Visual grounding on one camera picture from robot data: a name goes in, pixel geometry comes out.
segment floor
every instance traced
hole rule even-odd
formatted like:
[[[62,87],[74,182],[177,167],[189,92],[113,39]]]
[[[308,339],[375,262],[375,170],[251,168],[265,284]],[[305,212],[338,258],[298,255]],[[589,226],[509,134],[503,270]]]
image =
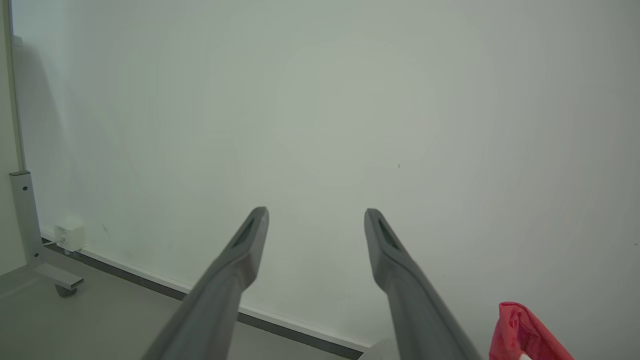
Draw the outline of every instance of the floor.
[[[63,299],[26,269],[0,277],[1,359],[139,359],[180,302],[73,259],[43,251],[52,265],[84,277]],[[343,358],[243,323],[228,355],[240,359]]]

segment baseboard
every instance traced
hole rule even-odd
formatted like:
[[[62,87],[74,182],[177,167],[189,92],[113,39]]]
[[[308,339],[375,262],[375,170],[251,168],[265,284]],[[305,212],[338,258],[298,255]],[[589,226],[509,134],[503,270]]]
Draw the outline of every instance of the baseboard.
[[[52,232],[42,229],[42,238],[53,241],[53,239],[55,239],[55,236],[52,234]],[[184,284],[183,282],[169,279],[167,277],[164,277],[159,274],[155,274],[153,272],[150,272],[138,266],[126,264],[124,261],[120,261],[111,256],[101,254],[98,251],[92,250],[90,247],[85,247],[81,249],[79,253],[84,256],[88,256],[89,258],[105,263],[107,265],[113,266],[124,272],[136,275],[138,277],[154,282],[161,286],[166,286],[167,288],[179,291],[181,293],[189,293],[193,287],[192,285]],[[329,343],[333,343],[341,347],[346,347],[346,348],[356,350],[357,352],[364,352],[371,346],[370,344],[364,343],[362,341],[350,339],[344,336],[340,336],[338,334],[324,331],[322,329],[313,327],[309,324],[298,322],[296,320],[287,318],[285,316],[270,313],[269,311],[265,311],[257,307],[249,306],[246,304],[240,304],[238,312],[241,314],[250,316],[251,318],[259,319],[264,322],[271,323],[275,326],[289,329],[293,332],[298,332],[298,333],[319,339],[321,341],[327,341]]]

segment black wheel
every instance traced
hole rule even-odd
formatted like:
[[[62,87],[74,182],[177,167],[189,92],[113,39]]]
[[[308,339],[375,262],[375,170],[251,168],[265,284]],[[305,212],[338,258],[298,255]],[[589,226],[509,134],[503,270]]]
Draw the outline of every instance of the black wheel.
[[[56,285],[56,291],[58,292],[58,295],[60,295],[60,297],[69,297],[75,293],[78,292],[78,288],[75,288],[73,290],[69,290],[69,289],[65,289],[60,285]]]

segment red fabric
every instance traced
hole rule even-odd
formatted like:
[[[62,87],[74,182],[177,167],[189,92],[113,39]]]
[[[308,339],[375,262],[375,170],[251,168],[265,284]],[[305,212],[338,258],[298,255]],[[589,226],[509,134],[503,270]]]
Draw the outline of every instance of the red fabric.
[[[500,303],[500,320],[495,326],[490,360],[574,360],[573,356],[524,305]]]

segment wall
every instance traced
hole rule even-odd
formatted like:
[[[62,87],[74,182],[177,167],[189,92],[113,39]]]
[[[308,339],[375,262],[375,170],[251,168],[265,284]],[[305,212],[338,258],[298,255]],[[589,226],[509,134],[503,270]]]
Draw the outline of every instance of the wall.
[[[10,76],[8,7],[0,2],[0,275],[26,264],[15,216],[9,173],[19,171],[14,131],[13,90]]]
[[[480,353],[514,300],[576,358],[630,358],[638,10],[17,2],[40,221],[80,217],[92,250],[193,284],[268,206],[243,304],[374,343],[392,331],[364,239],[376,207]]]

